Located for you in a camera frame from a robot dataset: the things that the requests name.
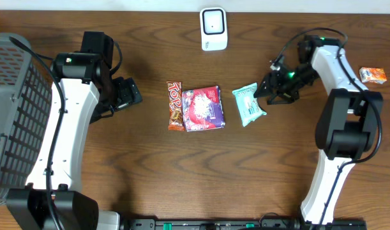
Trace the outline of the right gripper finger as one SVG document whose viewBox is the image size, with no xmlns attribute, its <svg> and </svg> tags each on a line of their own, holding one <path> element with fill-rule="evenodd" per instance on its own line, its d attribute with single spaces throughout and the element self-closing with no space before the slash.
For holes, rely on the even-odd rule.
<svg viewBox="0 0 390 230">
<path fill-rule="evenodd" d="M 295 102 L 295 98 L 288 94 L 272 94 L 267 99 L 268 105 L 280 105 L 280 104 L 291 104 Z"/>
<path fill-rule="evenodd" d="M 254 92 L 255 98 L 266 97 L 271 95 L 271 87 L 266 81 L 262 81 L 260 86 Z"/>
</svg>

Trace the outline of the green wet wipes pack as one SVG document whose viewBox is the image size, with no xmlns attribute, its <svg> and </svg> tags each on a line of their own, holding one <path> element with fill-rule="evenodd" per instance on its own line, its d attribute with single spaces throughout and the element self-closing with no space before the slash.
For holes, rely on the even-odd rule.
<svg viewBox="0 0 390 230">
<path fill-rule="evenodd" d="M 267 112 L 260 108 L 254 93 L 257 90 L 257 83 L 254 82 L 247 86 L 232 91 L 235 97 L 237 108 L 241 117 L 242 126 L 247 126 L 250 122 L 255 121 Z"/>
</svg>

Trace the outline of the orange Kleenex tissue pack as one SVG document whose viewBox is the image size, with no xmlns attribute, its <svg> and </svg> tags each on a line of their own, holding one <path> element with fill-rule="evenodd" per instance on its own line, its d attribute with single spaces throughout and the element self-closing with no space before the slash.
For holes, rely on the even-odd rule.
<svg viewBox="0 0 390 230">
<path fill-rule="evenodd" d="M 383 84 L 387 81 L 387 77 L 383 68 L 362 67 L 359 70 L 361 82 L 372 82 Z"/>
</svg>

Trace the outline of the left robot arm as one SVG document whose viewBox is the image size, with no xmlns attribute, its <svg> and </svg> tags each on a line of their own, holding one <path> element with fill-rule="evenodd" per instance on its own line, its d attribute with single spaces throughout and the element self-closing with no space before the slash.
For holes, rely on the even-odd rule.
<svg viewBox="0 0 390 230">
<path fill-rule="evenodd" d="M 127 229 L 115 211 L 82 194 L 81 165 L 89 125 L 142 101 L 135 81 L 117 77 L 119 45 L 86 31 L 79 51 L 58 54 L 47 71 L 52 101 L 35 166 L 23 188 L 8 192 L 7 208 L 22 229 Z"/>
</svg>

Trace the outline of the purple red tissue pack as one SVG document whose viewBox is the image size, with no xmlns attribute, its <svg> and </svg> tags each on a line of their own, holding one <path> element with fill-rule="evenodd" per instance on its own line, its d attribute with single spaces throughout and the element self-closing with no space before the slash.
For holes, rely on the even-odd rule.
<svg viewBox="0 0 390 230">
<path fill-rule="evenodd" d="M 225 126 L 218 86 L 183 91 L 182 101 L 183 121 L 187 132 Z"/>
</svg>

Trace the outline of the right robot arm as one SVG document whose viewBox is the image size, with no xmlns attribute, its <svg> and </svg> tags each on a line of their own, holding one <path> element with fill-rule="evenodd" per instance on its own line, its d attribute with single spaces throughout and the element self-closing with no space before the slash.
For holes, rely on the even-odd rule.
<svg viewBox="0 0 390 230">
<path fill-rule="evenodd" d="M 297 44 L 299 66 L 289 68 L 279 54 L 254 96 L 269 105 L 291 104 L 299 90 L 320 79 L 327 101 L 315 129 L 319 161 L 298 220 L 286 229 L 366 229 L 364 221 L 335 220 L 334 208 L 352 168 L 374 157 L 382 140 L 383 97 L 370 91 L 345 56 L 345 41 L 303 34 Z"/>
</svg>

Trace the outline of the orange Top chocolate bar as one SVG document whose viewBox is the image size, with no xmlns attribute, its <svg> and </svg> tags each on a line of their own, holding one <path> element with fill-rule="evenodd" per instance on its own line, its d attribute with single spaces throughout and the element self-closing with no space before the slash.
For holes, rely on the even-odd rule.
<svg viewBox="0 0 390 230">
<path fill-rule="evenodd" d="M 183 123 L 183 110 L 182 110 L 182 89 L 181 82 L 167 82 L 167 88 L 169 93 L 169 130 L 185 131 Z"/>
</svg>

